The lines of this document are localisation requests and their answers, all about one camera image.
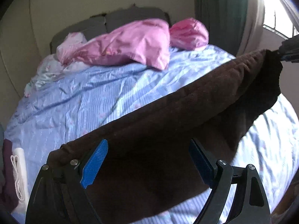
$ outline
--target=window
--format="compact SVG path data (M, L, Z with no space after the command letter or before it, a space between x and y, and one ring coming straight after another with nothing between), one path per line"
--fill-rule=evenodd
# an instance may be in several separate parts
M280 0L265 1L264 28L269 29L285 39L299 34L289 19Z

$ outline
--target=pink pillow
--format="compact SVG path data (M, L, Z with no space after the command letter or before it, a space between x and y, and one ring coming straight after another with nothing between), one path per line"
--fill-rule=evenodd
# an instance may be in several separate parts
M63 43L72 44L73 38L69 35ZM62 47L59 61L62 64L83 61L89 65L122 65L132 59L164 70L169 63L169 43L168 23L161 19L146 19L100 35L75 50L74 47Z
M170 28L170 45L185 50L204 50L209 43L206 27L194 18L188 18Z

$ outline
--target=purple cloth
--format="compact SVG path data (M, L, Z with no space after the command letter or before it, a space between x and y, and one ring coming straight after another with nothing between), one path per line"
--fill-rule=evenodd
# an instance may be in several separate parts
M16 190L15 190L15 180L13 178L13 166L10 160L12 153L12 142L5 139L3 142L3 163L4 169L3 174L5 176L5 185L2 188L2 193L0 197L0 203L3 204L6 210L11 213L19 203Z

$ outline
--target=wrinkled sheet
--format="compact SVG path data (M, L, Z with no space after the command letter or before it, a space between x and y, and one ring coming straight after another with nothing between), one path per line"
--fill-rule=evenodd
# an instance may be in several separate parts
M29 192L49 152L61 144L172 93L233 58L212 45L201 52L171 48L169 67L164 71L139 63L92 67L44 85L31 97L22 99L5 137L14 148L25 151ZM281 95L243 137L233 160L235 166L252 163L257 167L271 211L298 169L298 132L297 116ZM135 223L193 223L208 194L206 191L156 217ZM221 222L231 203L229 198Z
M27 83L24 96L30 97L33 92L39 90L39 88L45 84L58 81L68 74L84 71L89 67L89 65L82 61L76 61L68 66L63 66L57 60L55 54L49 55L41 61L37 68L36 75Z

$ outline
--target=metal screw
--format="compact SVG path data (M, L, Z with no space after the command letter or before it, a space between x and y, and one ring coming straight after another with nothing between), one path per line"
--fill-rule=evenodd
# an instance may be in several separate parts
M49 169L49 165L45 164L41 168L42 168L42 170L46 171Z
M227 164L227 162L224 160L219 160L218 163L222 166L225 166Z
M78 160L77 159L71 160L70 163L71 165L76 166L78 164Z
M249 168L250 170L255 170L255 166L252 165L252 164L249 164L249 165L248 165L248 168Z

